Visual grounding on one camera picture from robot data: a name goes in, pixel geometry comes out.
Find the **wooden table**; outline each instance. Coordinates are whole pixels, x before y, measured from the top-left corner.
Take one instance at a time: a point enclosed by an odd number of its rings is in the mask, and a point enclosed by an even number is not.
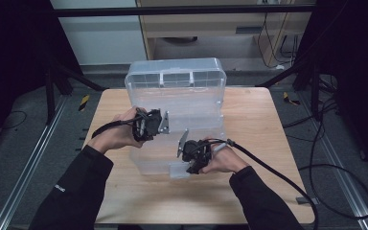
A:
[[[130,107],[125,89],[105,90],[87,137],[110,122],[114,115]],[[227,87],[221,111],[228,138],[304,189],[266,88]],[[231,173],[214,172],[191,175],[185,179],[170,179],[168,175],[141,175],[128,155],[129,148],[110,150],[106,154],[115,166],[106,182],[97,223],[246,223],[242,207],[228,183]],[[311,207],[298,205],[295,201],[300,196],[297,191],[243,153],[239,152],[239,155],[287,203],[300,223],[313,222]]]

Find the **cable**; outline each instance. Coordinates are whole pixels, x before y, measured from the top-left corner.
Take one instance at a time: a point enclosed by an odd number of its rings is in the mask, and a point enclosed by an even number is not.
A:
[[[280,54],[282,55],[283,58],[290,58],[290,63],[291,65],[294,64],[294,60],[297,56],[297,51],[298,51],[298,35],[294,36],[294,40],[293,40],[293,45],[292,45],[292,50],[291,51],[283,51],[283,47],[286,43],[288,36],[285,35],[283,38],[283,42],[282,45],[280,46]]]
[[[331,86],[334,87],[333,76],[332,75],[329,75],[329,77],[330,77]]]
[[[342,217],[344,218],[347,218],[347,219],[354,219],[354,220],[360,220],[360,219],[368,219],[368,214],[365,215],[365,216],[360,216],[360,217],[356,217],[356,216],[352,216],[352,215],[348,215],[348,214],[345,214],[345,213],[342,213],[338,210],[336,210],[334,207],[332,207],[331,205],[329,205],[328,203],[326,203],[319,195],[318,195],[318,192],[316,191],[315,187],[314,187],[314,183],[313,183],[313,180],[312,180],[312,168],[314,167],[333,167],[333,168],[337,168],[339,170],[342,170],[344,171],[345,173],[348,173],[349,175],[351,175],[355,180],[356,182],[358,182],[360,184],[360,186],[363,188],[363,190],[366,192],[366,194],[368,195],[368,189],[366,188],[366,186],[364,185],[363,182],[361,182],[359,180],[359,178],[354,175],[352,172],[349,172],[341,167],[338,167],[336,165],[331,165],[331,164],[312,164],[313,162],[313,154],[314,154],[314,150],[315,150],[315,145],[316,145],[316,141],[318,140],[318,136],[319,136],[319,133],[320,133],[320,130],[321,128],[323,127],[324,123],[323,123],[323,116],[325,114],[324,110],[326,108],[326,102],[324,102],[324,105],[323,105],[323,108],[321,109],[321,112],[320,112],[320,119],[319,119],[319,128],[318,128],[318,131],[316,132],[315,134],[315,137],[313,139],[313,142],[312,142],[312,146],[311,146],[311,150],[310,150],[310,163],[308,166],[306,167],[302,167],[299,169],[299,171],[302,171],[302,170],[305,170],[305,169],[309,169],[309,180],[310,180],[310,186],[311,186],[311,189],[312,189],[312,192],[314,193],[315,197],[325,206],[327,207],[329,210],[333,211],[334,213],[336,214],[339,214],[341,215]]]
[[[324,112],[324,114],[325,114],[326,112],[330,111],[330,110],[333,110],[333,109],[337,108],[337,106],[331,107],[331,106],[332,106],[332,105],[334,105],[334,104],[336,104],[336,103],[331,103],[330,105],[326,106],[326,107],[325,107],[325,109],[324,109],[324,111],[323,111],[323,112]],[[285,124],[285,125],[283,125],[283,128],[295,127],[295,126],[297,126],[297,125],[300,125],[300,124],[305,123],[306,121],[308,121],[309,119],[314,118],[314,117],[315,117],[314,115],[310,115],[310,116],[308,116],[308,117],[305,117],[305,118],[302,118],[302,119],[300,119],[300,120],[297,120],[297,121],[291,122],[291,123],[289,123],[289,124]]]
[[[136,122],[136,121],[139,121],[139,120],[142,120],[142,119],[147,120],[149,118],[148,114],[151,114],[151,112],[146,113],[146,112],[142,111],[140,108],[136,108],[136,114],[139,115],[139,116],[137,116],[133,119],[126,120],[126,121],[118,120],[118,121],[110,122],[110,123],[107,123],[103,126],[100,126],[97,130],[95,130],[92,133],[91,138],[96,137],[97,135],[103,133],[105,130],[107,130],[109,128],[119,127],[119,126],[123,126],[123,125],[129,125],[129,126],[133,127],[130,123],[133,123],[133,122]]]
[[[350,172],[346,169],[343,169],[342,167],[339,167],[339,166],[336,166],[336,165],[331,165],[331,164],[312,164],[310,166],[301,167],[300,169],[298,169],[298,171],[306,170],[308,168],[319,168],[319,167],[330,167],[330,168],[335,168],[335,169],[344,171],[345,173],[349,174],[362,187],[362,189],[364,190],[364,192],[368,196],[368,189],[367,189],[366,185],[357,177],[357,175],[355,175],[354,173],[352,173],[352,172]],[[340,211],[337,211],[335,208],[331,207],[328,203],[324,202],[324,200],[319,195],[315,195],[315,196],[319,200],[319,202],[322,203],[325,207],[327,207],[331,211],[341,215],[344,218],[353,219],[353,220],[368,219],[368,214],[365,215],[365,216],[356,217],[356,216],[347,215],[347,214],[344,214]]]
[[[307,139],[304,139],[304,138],[299,138],[299,137],[295,137],[295,136],[291,136],[291,135],[286,135],[286,137],[294,138],[294,139],[297,139],[297,140],[300,140],[300,141],[313,142],[313,140],[307,140]]]
[[[3,126],[2,129],[10,129],[10,128],[14,128],[14,127],[18,127],[20,125],[22,125],[25,121],[26,121],[26,118],[28,117],[28,114],[24,111],[12,111],[12,113],[23,113],[24,117],[23,117],[23,120],[20,121],[20,123],[16,124],[16,125],[13,125],[13,126]]]
[[[310,206],[312,208],[312,211],[314,213],[314,221],[313,221],[313,225],[314,226],[313,226],[313,229],[314,230],[318,229],[318,211],[316,209],[315,204],[313,203],[313,201],[311,200],[311,198],[306,194],[306,192],[304,192],[292,180],[288,179],[285,175],[281,174],[280,172],[278,172],[278,171],[274,170],[273,168],[271,168],[270,166],[268,166],[261,159],[259,159],[258,157],[256,157],[255,155],[253,155],[250,151],[248,151],[244,147],[238,145],[237,143],[235,143],[231,139],[227,139],[227,141],[223,141],[223,140],[220,140],[220,139],[206,139],[204,141],[205,141],[205,143],[203,143],[202,145],[199,145],[197,148],[193,149],[190,153],[192,153],[192,152],[194,152],[194,151],[196,151],[198,149],[204,148],[206,146],[211,146],[213,144],[226,143],[227,145],[240,150],[241,152],[243,152],[244,154],[246,154],[248,157],[250,157],[252,160],[254,160],[255,162],[257,162],[259,165],[263,166],[265,169],[267,169],[271,173],[277,175],[278,177],[280,177],[281,179],[283,179],[284,181],[286,181],[286,183],[288,183],[291,187],[293,187],[296,191],[298,191],[298,193],[300,193],[307,200],[307,202],[310,204]]]
[[[329,23],[329,25],[322,31],[322,33],[314,40],[314,42],[304,51],[304,53],[302,53],[299,57],[297,57],[293,63],[296,63],[298,61],[301,61],[301,63],[298,63],[297,66],[301,67],[303,65],[305,65],[307,63],[307,55],[311,53],[311,50],[313,48],[319,48],[318,46],[318,42],[320,42],[322,40],[322,37],[328,32],[328,30],[330,29],[330,27],[335,23],[336,19],[339,18],[339,16],[342,14],[342,12],[344,11],[344,9],[346,8],[346,6],[348,5],[349,0],[346,0],[344,5],[342,6],[342,8],[340,9],[340,11],[336,14],[336,16],[333,18],[333,20]],[[279,75],[274,77],[271,80],[267,80],[264,83],[261,83],[257,86],[261,86],[261,85],[271,85],[272,83],[275,83],[276,81],[279,81],[278,79],[281,78],[285,78],[286,76],[288,76],[289,74],[293,73],[292,71],[288,71],[286,75]]]
[[[245,149],[242,146],[236,144],[235,142],[230,141],[230,143],[232,143],[232,145],[231,145],[232,147],[240,150],[241,152],[243,152],[244,154],[246,154],[247,156],[249,156],[251,159],[253,159],[254,161],[256,161],[259,165],[263,166],[265,169],[267,169],[271,173],[273,173],[273,174],[277,175],[278,177],[282,178],[289,185],[291,185],[291,187],[293,187],[296,191],[298,191],[298,193],[300,193],[307,200],[307,202],[310,204],[310,206],[312,208],[312,211],[313,211],[313,214],[315,216],[315,219],[313,221],[313,229],[314,230],[315,229],[318,229],[318,211],[316,209],[315,204],[312,202],[311,198],[306,194],[306,192],[304,192],[300,187],[298,187],[298,185],[296,185],[294,182],[292,182],[292,180],[288,179],[285,175],[277,172],[276,170],[274,170],[273,168],[271,168],[270,166],[268,166],[265,162],[263,162],[261,159],[259,159],[255,155],[253,155],[247,149]]]
[[[282,61],[282,60],[279,60],[276,58],[276,55],[274,54],[274,48],[273,48],[273,45],[271,43],[271,40],[270,40],[270,36],[268,35],[268,30],[267,30],[267,24],[266,24],[266,21],[267,21],[267,12],[264,13],[264,23],[263,23],[263,26],[262,26],[262,29],[261,31],[259,32],[259,36],[258,36],[258,48],[259,48],[259,51],[262,55],[262,57],[264,56],[263,52],[262,52],[262,49],[261,49],[261,46],[260,46],[260,38],[262,36],[262,32],[263,30],[265,29],[265,33],[267,35],[267,40],[268,40],[268,43],[270,45],[270,51],[271,51],[271,54],[273,55],[273,57],[280,63],[280,64],[287,64],[289,63],[289,61]],[[263,63],[266,67],[268,68],[273,68],[275,66],[269,66],[267,63],[265,63],[265,59],[263,58]]]
[[[326,80],[323,80],[322,78],[319,78],[319,82],[322,84],[320,87],[329,93],[336,93],[336,88],[334,87],[334,83],[327,82]]]

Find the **black sleeve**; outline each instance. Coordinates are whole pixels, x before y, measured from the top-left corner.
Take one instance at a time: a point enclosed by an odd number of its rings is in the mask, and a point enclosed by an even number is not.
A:
[[[94,229],[111,160],[85,146],[38,208],[29,229]]]
[[[304,230],[286,203],[263,183],[251,166],[233,174],[229,183],[252,230]]]

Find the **aluminum rail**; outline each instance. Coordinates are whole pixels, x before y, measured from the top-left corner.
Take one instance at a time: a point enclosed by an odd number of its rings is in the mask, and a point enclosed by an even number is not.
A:
[[[299,92],[298,95],[300,99],[302,99],[301,100],[302,104],[306,108],[307,112],[311,114],[311,111],[309,108],[310,100],[307,98],[307,96],[304,93]],[[312,120],[312,125],[314,126],[315,130],[318,130],[319,129],[318,122],[316,122],[314,119],[311,119],[311,120]],[[339,166],[341,168],[345,168],[342,164],[342,161],[337,156],[337,153],[326,133],[321,138],[320,143],[321,143],[322,148],[324,149],[324,153],[328,161],[333,165]],[[349,176],[348,174],[341,172],[339,170],[335,170],[334,174],[354,214],[357,217],[367,215],[368,207],[364,199],[362,198],[362,195],[360,194],[359,189],[357,188],[356,183],[353,180],[353,178]],[[360,225],[361,229],[368,230],[368,218],[358,220],[358,224]]]
[[[37,168],[38,162],[40,161],[43,152],[45,151],[47,144],[49,143],[50,138],[53,135],[53,132],[58,124],[58,120],[61,117],[61,114],[64,110],[64,106],[68,100],[67,96],[61,96],[57,105],[57,114],[54,117],[53,121],[47,125],[37,144],[34,147],[34,151],[29,158],[28,163],[26,164],[22,174],[20,174],[19,179],[16,182],[8,200],[5,203],[5,206],[2,208],[0,212],[0,230],[7,229],[14,212],[16,211],[17,206],[19,205],[20,200],[26,192],[26,189],[29,185],[30,180]]]
[[[222,5],[222,6],[183,6],[183,7],[140,7],[140,8],[97,8],[59,9],[53,11],[29,10],[32,14],[57,17],[128,16],[162,14],[210,14],[210,13],[256,13],[256,12],[313,12],[315,4],[283,5]]]

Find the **transparent plastic bin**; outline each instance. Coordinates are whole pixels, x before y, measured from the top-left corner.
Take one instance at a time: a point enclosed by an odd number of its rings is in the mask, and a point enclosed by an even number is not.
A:
[[[176,157],[185,129],[187,140],[206,136],[224,138],[220,112],[226,75],[216,58],[136,61],[125,79],[132,105],[150,111],[169,111],[170,134],[159,134],[141,149],[132,148],[130,158],[141,174],[186,177],[186,165]]]

